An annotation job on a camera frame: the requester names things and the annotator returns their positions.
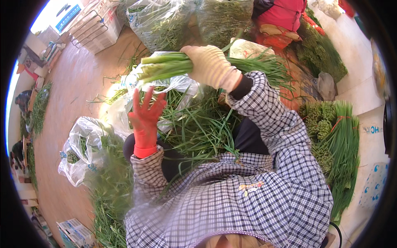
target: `cotton work glove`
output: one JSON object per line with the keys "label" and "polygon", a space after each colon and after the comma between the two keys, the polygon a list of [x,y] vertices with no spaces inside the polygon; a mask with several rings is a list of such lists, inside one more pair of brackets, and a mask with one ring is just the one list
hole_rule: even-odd
{"label": "cotton work glove", "polygon": [[184,46],[181,49],[193,63],[189,77],[199,83],[233,91],[242,74],[226,60],[222,50],[216,46]]}
{"label": "cotton work glove", "polygon": [[159,94],[157,100],[149,109],[153,95],[153,87],[146,92],[142,106],[139,104],[139,92],[135,89],[133,95],[133,112],[128,113],[129,121],[134,128],[134,154],[138,158],[146,158],[157,151],[157,121],[167,102],[165,93]]}

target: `knee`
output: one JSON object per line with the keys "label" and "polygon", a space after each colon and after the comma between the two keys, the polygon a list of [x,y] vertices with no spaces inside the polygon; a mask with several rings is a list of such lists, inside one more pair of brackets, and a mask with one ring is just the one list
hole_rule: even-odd
{"label": "knee", "polygon": [[123,154],[125,159],[129,161],[131,155],[134,153],[135,137],[134,134],[129,135],[123,145]]}

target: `black pants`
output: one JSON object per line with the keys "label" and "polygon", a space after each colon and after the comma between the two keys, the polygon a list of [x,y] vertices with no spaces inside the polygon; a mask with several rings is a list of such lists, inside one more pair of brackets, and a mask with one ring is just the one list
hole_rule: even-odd
{"label": "black pants", "polygon": [[[248,152],[262,155],[269,155],[268,148],[263,143],[260,137],[259,128],[250,119],[244,118],[240,125],[233,130],[234,146],[239,149],[240,152]],[[183,159],[184,156],[178,153],[176,150],[171,149],[169,145],[158,140],[158,145],[161,145],[165,150],[164,157],[172,159]],[[123,153],[127,161],[130,160],[131,155],[134,153],[135,138],[134,134],[129,135],[124,142]],[[179,173],[178,165],[182,160],[168,160],[163,159],[161,162],[161,168],[163,170],[164,177],[168,182]],[[187,168],[190,162],[182,163],[181,170]]]}

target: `plaid shirt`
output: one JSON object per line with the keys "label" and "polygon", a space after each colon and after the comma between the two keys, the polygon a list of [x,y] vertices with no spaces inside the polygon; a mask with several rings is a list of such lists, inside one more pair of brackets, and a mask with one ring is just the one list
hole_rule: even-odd
{"label": "plaid shirt", "polygon": [[163,148],[131,156],[135,207],[125,217],[128,247],[196,247],[210,236],[237,233],[275,247],[319,247],[330,221],[332,195],[310,153],[305,125],[277,100],[262,72],[233,109],[260,129],[271,155],[228,153],[176,180],[166,195]]}

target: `styrofoam box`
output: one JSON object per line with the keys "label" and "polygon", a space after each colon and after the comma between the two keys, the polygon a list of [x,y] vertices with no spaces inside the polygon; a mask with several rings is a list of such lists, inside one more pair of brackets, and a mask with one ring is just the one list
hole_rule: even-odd
{"label": "styrofoam box", "polygon": [[94,234],[77,219],[70,219],[57,224],[78,247],[97,247]]}
{"label": "styrofoam box", "polygon": [[103,26],[92,35],[81,41],[84,47],[92,54],[96,54],[111,45],[114,45],[120,35],[123,24],[115,12],[110,16],[108,22],[105,23],[106,28]]}
{"label": "styrofoam box", "polygon": [[90,12],[95,10],[98,15],[102,18],[105,18],[105,14],[109,11],[109,9],[113,7],[117,7],[119,2],[111,1],[111,0],[91,0],[87,6],[74,18],[72,23],[69,25],[70,28],[68,32],[74,35],[81,26],[85,25],[86,22],[92,17]]}
{"label": "styrofoam box", "polygon": [[[93,1],[79,14],[69,32],[77,43],[90,53],[96,54],[115,44],[120,35],[123,23],[117,16],[116,9],[114,2]],[[95,10],[99,16],[91,12],[92,10]]]}

